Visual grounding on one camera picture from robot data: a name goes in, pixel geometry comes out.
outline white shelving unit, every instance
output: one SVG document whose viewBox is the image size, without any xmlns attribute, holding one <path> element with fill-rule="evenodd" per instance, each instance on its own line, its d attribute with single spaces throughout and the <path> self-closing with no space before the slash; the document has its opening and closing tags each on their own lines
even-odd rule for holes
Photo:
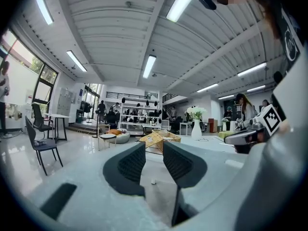
<svg viewBox="0 0 308 231">
<path fill-rule="evenodd" d="M 157 102 L 157 106 L 156 107 L 144 107 L 144 106 L 142 106 L 142 104 L 139 106 L 139 107 L 136 107 L 136 106 L 132 106 L 132 105 L 127 105 L 127 104 L 125 104 L 125 103 L 122 103 L 121 104 L 121 114 L 120 114 L 120 120 L 119 120 L 119 127 L 120 128 L 122 128 L 121 127 L 121 125 L 126 125 L 126 128 L 125 129 L 127 129 L 128 131 L 131 131 L 132 133 L 131 134 L 133 134 L 133 135 L 142 135 L 143 134 L 143 130 L 142 131 L 134 131 L 134 130 L 129 130 L 128 129 L 128 125 L 132 125 L 132 126 L 140 126 L 140 128 L 142 128 L 142 125 L 144 124 L 144 123 L 134 123 L 134 122 L 123 122 L 122 121 L 122 119 L 123 119 L 123 117 L 141 117 L 141 118 L 157 118 L 157 120 L 159 119 L 159 118 L 162 118 L 162 114 L 160 114 L 159 115 L 159 117 L 155 117 L 155 116 L 143 116 L 143 115 L 123 115 L 123 112 L 124 112 L 124 109 L 138 109 L 138 110 L 145 110 L 145 111 L 151 111 L 151 110 L 162 110 L 162 105 L 160 105 L 160 102 L 157 100 L 157 101 L 155 101 L 155 100 L 148 100 L 148 99 L 138 99 L 138 98 L 125 98 L 125 100 L 126 101 L 134 101 L 134 102 L 139 102 L 140 104 L 141 103 L 144 103 L 144 105 L 146 104 L 146 102 L 147 101 L 149 101 L 149 103 L 155 103 L 155 102 Z"/>
</svg>

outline ceiling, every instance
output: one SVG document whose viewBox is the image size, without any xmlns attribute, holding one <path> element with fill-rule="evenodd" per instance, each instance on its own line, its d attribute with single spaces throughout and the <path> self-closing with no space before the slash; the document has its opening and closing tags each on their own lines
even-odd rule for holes
<svg viewBox="0 0 308 231">
<path fill-rule="evenodd" d="M 254 0 L 217 5 L 215 11 L 192 0 L 177 23 L 166 19 L 174 0 L 45 1 L 54 23 L 46 24 L 35 0 L 27 0 L 18 20 L 76 81 L 182 96 L 218 83 L 210 92 L 221 97 L 270 85 L 273 73 L 287 66 L 282 46 Z M 88 72 L 72 69 L 67 50 L 74 52 Z M 149 54 L 157 59 L 144 79 Z M 266 70 L 237 77 L 264 61 L 268 62 Z"/>
</svg>

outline cardboard box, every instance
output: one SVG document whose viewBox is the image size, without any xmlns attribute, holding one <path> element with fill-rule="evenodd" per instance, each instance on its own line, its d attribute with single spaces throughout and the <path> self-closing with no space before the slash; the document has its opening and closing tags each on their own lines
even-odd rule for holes
<svg viewBox="0 0 308 231">
<path fill-rule="evenodd" d="M 210 133 L 217 133 L 217 120 L 209 118 L 208 122 L 210 124 Z"/>
</svg>

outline round ottoman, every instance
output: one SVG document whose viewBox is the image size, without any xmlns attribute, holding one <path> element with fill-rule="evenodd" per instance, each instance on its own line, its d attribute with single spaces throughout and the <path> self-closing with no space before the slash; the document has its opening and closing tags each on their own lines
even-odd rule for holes
<svg viewBox="0 0 308 231">
<path fill-rule="evenodd" d="M 116 143 L 117 144 L 124 144 L 127 143 L 129 141 L 130 138 L 130 133 L 124 129 L 124 128 L 118 128 L 117 130 L 120 130 L 122 133 L 116 136 L 116 140 L 115 139 L 110 139 L 110 143 Z"/>
</svg>

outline balcony railing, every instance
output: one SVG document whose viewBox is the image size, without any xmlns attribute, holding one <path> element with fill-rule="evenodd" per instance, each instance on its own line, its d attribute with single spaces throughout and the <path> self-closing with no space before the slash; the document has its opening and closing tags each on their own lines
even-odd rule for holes
<svg viewBox="0 0 308 231">
<path fill-rule="evenodd" d="M 175 98 L 177 97 L 178 95 L 175 95 L 175 94 L 166 94 L 165 96 L 163 96 L 163 103 L 166 102 L 167 100 L 169 99 L 172 99 L 172 98 Z"/>
<path fill-rule="evenodd" d="M 119 92 L 110 92 L 108 91 L 106 94 L 106 98 L 139 98 L 139 99 L 151 99 L 151 97 L 148 96 L 140 96 L 140 95 L 134 95 L 134 94 L 128 94 L 128 93 L 119 93 Z"/>
</svg>

